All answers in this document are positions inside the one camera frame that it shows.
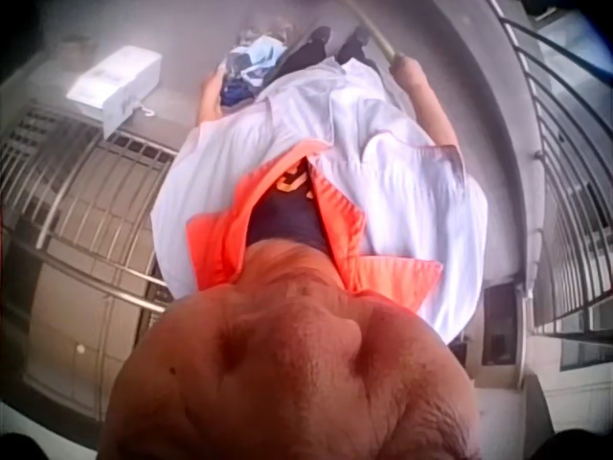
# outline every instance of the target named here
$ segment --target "balcony railing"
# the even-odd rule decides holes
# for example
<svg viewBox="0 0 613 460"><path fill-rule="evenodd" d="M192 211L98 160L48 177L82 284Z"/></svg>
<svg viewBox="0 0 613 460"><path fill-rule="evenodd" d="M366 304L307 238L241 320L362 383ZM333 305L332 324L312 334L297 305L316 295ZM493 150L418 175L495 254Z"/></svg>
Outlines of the balcony railing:
<svg viewBox="0 0 613 460"><path fill-rule="evenodd" d="M530 86L546 175L533 333L613 345L611 74L490 4Z"/></svg>

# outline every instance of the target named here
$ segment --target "black shoe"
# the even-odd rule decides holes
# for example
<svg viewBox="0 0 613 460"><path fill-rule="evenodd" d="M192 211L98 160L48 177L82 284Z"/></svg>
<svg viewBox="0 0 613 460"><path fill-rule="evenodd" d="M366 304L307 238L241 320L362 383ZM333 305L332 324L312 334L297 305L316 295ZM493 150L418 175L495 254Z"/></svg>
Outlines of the black shoe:
<svg viewBox="0 0 613 460"><path fill-rule="evenodd" d="M371 33L364 26L357 26L353 31L353 34L351 34L350 37L347 39L347 41L352 40L357 41L359 44L362 45L362 47L364 47L368 45L369 41L371 41Z"/></svg>
<svg viewBox="0 0 613 460"><path fill-rule="evenodd" d="M332 36L332 29L328 26L322 26L315 29L309 39L310 41L321 41L325 45L329 42L329 38Z"/></svg>

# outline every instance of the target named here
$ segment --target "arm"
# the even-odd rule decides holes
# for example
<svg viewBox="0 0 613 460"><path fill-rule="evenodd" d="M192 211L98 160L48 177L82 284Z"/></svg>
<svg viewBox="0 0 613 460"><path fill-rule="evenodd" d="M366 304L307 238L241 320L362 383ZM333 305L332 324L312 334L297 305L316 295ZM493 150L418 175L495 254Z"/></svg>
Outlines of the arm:
<svg viewBox="0 0 613 460"><path fill-rule="evenodd" d="M221 120L223 113L221 112L221 86L223 85L224 70L218 68L211 73L202 85L202 99L200 99L200 107L198 109L197 125L200 126L204 122L215 122Z"/></svg>
<svg viewBox="0 0 613 460"><path fill-rule="evenodd" d="M396 55L390 67L396 83L406 92L415 108L420 126L437 146L459 147L458 136L443 107L428 83L420 64L407 56Z"/></svg>

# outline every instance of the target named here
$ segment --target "orange shirt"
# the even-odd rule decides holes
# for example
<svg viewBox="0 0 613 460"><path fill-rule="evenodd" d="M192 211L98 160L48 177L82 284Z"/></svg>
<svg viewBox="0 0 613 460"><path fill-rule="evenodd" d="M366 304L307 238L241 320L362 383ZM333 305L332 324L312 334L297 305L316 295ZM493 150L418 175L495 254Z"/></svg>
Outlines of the orange shirt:
<svg viewBox="0 0 613 460"><path fill-rule="evenodd" d="M187 240L199 290L232 283L240 273L253 208L287 170L318 149L303 142L277 159L244 176L232 206L215 214L195 216L187 225ZM436 286L442 266L435 261L391 256L363 256L364 213L309 167L313 192L329 240L333 262L348 292L373 291L417 311Z"/></svg>

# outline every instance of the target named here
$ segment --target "white box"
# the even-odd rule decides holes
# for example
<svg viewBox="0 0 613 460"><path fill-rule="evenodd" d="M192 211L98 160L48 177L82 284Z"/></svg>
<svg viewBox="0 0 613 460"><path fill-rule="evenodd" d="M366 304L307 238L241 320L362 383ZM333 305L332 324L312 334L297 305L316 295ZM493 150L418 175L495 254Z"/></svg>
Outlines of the white box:
<svg viewBox="0 0 613 460"><path fill-rule="evenodd" d="M119 127L160 80L162 56L124 46L79 77L66 97L102 122L104 139Z"/></svg>

